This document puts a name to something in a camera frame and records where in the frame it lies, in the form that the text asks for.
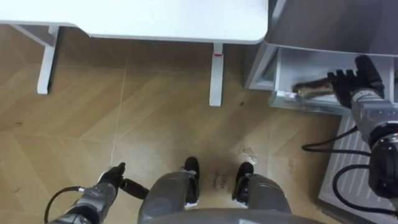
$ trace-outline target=wooden floor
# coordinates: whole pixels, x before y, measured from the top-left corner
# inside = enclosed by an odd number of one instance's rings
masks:
[[[146,187],[201,165],[199,207],[230,202],[240,163],[283,188],[293,212],[334,223],[311,201],[328,162],[300,145],[336,134],[337,116],[270,108],[242,88],[244,47],[228,45],[222,106],[208,106],[211,45],[91,39],[64,28],[49,95],[36,94],[43,47],[0,26],[0,223],[42,223],[63,187],[91,186],[110,165]],[[225,175],[227,184],[221,186]],[[78,194],[56,200],[61,214]],[[135,223],[141,201],[120,192],[106,223]]]

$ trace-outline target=white table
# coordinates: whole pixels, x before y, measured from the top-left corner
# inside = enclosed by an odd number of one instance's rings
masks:
[[[91,37],[214,43],[210,105],[220,106],[223,44],[260,42],[268,0],[0,0],[0,23],[45,46],[39,94],[48,93],[60,26],[79,27]]]

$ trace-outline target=tabletop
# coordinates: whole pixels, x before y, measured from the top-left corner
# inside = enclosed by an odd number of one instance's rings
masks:
[[[0,0],[0,23],[76,26],[92,37],[255,44],[268,0]]]

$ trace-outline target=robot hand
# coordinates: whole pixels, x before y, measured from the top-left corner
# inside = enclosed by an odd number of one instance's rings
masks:
[[[106,172],[103,172],[98,179],[98,183],[110,183],[116,189],[116,194],[118,194],[118,189],[123,181],[123,174],[126,170],[126,164],[124,162],[120,163],[118,166],[111,167]]]
[[[384,98],[384,85],[372,60],[366,55],[360,55],[356,57],[355,64],[358,68],[356,75],[352,70],[347,70],[346,74],[342,70],[337,70],[336,75],[328,73],[329,82],[338,101],[349,109],[353,96],[359,90],[373,91]]]

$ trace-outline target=white drawer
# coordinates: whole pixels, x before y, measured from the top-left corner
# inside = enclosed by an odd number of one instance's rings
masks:
[[[319,96],[311,100],[298,99],[292,93],[296,83],[309,82],[325,78],[328,72],[337,69],[356,70],[357,54],[342,54],[336,52],[317,52],[309,50],[279,48],[265,73],[274,74],[273,94],[269,99],[271,106],[293,110],[314,111],[331,114],[349,114],[333,96]],[[394,99],[394,58],[371,57],[386,86],[387,99]]]

